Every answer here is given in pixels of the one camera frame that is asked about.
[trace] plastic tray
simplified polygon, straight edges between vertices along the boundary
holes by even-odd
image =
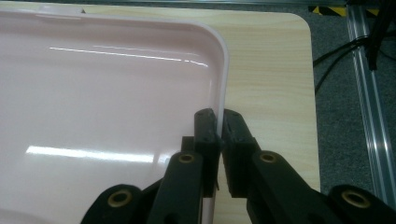
[[[220,132],[214,30],[53,9],[0,11],[0,223],[79,223],[105,189],[163,177],[196,111]]]

